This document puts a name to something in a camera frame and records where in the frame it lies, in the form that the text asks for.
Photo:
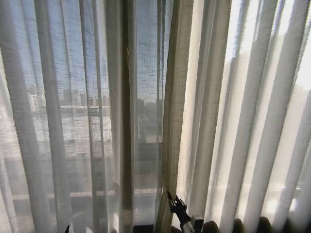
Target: beige curtain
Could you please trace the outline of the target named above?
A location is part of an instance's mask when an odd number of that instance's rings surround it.
[[[0,0],[0,232],[304,232],[310,7]]]

